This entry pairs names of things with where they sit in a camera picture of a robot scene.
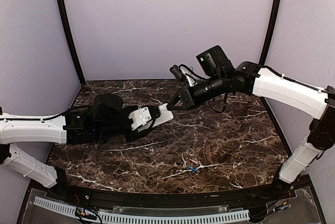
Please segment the white remote control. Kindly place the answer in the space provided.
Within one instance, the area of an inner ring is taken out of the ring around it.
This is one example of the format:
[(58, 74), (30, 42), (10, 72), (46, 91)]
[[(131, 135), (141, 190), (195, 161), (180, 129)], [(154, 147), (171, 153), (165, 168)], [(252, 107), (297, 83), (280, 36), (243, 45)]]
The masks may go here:
[(168, 122), (170, 120), (172, 120), (174, 118), (173, 113), (167, 109), (167, 103), (162, 104), (160, 106), (158, 106), (158, 109), (160, 111), (160, 116), (156, 117), (155, 122), (153, 122), (153, 119), (150, 119), (149, 121), (147, 121), (147, 123), (144, 126), (140, 126), (137, 128), (138, 132), (144, 131), (146, 129), (148, 129), (151, 125), (153, 125), (152, 127), (156, 127), (158, 125), (161, 125), (165, 122)]

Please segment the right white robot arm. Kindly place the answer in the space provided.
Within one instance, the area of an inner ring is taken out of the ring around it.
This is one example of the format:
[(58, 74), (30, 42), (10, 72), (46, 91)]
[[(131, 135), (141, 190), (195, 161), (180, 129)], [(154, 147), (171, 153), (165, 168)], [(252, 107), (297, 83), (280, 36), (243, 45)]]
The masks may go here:
[(190, 110), (219, 95), (240, 92), (276, 100), (313, 118), (308, 136), (282, 165), (279, 180), (267, 189), (270, 199), (280, 199), (287, 192), (287, 184), (334, 145), (334, 88), (308, 85), (250, 61), (234, 68), (219, 45), (196, 58), (208, 78), (180, 88), (168, 103), (168, 110)]

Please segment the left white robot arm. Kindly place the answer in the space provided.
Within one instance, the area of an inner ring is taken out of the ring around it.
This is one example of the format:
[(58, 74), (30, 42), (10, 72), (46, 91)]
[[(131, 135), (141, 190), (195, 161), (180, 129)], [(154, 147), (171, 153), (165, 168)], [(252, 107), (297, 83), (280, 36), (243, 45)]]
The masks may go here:
[(64, 170), (48, 166), (21, 150), (19, 142), (85, 144), (125, 136), (134, 141), (146, 136), (160, 116), (155, 106), (124, 106), (115, 94), (95, 97), (92, 105), (75, 106), (54, 116), (16, 116), (1, 113), (1, 165), (28, 177), (63, 201), (74, 196)]

